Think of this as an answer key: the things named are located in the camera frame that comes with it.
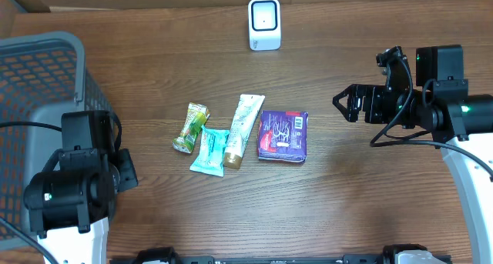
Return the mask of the green yellow snack packet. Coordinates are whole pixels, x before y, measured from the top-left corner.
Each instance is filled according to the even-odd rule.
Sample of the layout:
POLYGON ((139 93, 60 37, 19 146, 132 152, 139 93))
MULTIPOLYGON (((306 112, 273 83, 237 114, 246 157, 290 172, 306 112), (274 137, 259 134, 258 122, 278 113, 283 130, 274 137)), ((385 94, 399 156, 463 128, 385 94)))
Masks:
POLYGON ((172 142, 173 148, 179 152, 191 154, 195 147, 196 138, 209 116, 210 111, 205 105, 190 102, 184 126, 179 136, 172 142))

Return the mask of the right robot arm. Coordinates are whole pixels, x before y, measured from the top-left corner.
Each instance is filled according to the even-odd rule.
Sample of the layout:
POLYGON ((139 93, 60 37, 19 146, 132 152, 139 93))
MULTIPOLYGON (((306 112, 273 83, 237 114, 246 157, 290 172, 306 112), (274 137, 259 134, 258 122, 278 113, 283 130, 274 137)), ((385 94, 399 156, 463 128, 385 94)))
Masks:
POLYGON ((377 54, 384 85, 349 85, 333 98, 348 122, 382 124, 372 147, 441 150, 458 190, 475 263, 492 261, 492 97, 469 95, 461 45, 417 48, 416 72, 395 46, 377 54))

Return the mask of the teal wet wipes pack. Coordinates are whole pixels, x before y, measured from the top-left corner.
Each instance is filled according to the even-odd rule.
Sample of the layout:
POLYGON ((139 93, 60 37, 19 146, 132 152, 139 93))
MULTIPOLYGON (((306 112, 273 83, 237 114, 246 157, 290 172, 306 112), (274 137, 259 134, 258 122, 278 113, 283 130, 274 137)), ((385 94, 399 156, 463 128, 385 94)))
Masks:
POLYGON ((227 129, 208 129, 202 126, 200 151, 190 166, 193 172, 224 177, 223 157, 230 131, 227 129))

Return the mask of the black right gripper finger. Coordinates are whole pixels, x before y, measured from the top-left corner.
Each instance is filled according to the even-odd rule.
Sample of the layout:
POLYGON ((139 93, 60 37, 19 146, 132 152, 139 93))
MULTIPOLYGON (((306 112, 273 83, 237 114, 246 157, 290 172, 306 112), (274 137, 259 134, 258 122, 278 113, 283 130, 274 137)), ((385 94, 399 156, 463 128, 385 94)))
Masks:
POLYGON ((364 97, 364 85, 362 84, 352 84, 349 85, 345 90, 343 90, 339 95, 339 99, 344 97, 348 98, 363 98, 364 97))
POLYGON ((356 122, 361 110, 361 101, 358 97, 347 96, 347 105, 344 106, 340 101, 342 97, 334 97, 333 105, 340 111, 348 122, 356 122))

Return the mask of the purple Carefree pad pack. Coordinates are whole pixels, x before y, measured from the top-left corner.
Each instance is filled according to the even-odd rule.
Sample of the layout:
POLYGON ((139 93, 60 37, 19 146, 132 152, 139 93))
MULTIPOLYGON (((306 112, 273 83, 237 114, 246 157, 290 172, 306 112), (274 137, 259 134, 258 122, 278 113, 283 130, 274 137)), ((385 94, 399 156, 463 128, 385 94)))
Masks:
POLYGON ((304 163, 307 158, 307 112, 263 110, 257 135, 262 160, 304 163))

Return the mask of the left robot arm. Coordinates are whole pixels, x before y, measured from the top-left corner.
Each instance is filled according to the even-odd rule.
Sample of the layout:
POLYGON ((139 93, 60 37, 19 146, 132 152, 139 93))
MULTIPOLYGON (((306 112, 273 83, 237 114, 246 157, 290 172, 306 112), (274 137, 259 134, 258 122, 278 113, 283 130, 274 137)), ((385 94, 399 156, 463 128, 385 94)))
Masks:
POLYGON ((62 147, 24 191, 30 229, 47 263, 104 263, 119 193, 139 184, 113 112, 66 113, 62 147))

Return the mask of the white tube with gold cap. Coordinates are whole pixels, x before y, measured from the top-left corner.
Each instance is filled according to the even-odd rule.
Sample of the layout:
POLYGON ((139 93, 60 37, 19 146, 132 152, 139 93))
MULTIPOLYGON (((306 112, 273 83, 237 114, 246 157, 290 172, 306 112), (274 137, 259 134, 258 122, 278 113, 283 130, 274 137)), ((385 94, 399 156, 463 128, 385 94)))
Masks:
POLYGON ((264 95, 242 94, 240 96, 226 142, 224 166, 230 169, 240 168, 250 133, 264 99, 264 95))

